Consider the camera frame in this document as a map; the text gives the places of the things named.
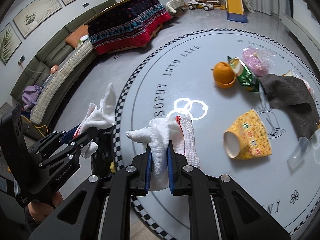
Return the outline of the left hand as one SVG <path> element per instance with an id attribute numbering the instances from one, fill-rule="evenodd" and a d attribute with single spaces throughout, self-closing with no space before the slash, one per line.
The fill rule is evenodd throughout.
<path id="1" fill-rule="evenodd" d="M 57 191 L 52 197 L 52 205 L 30 202 L 25 212 L 25 222 L 29 232 L 33 232 L 63 202 L 62 194 Z"/>

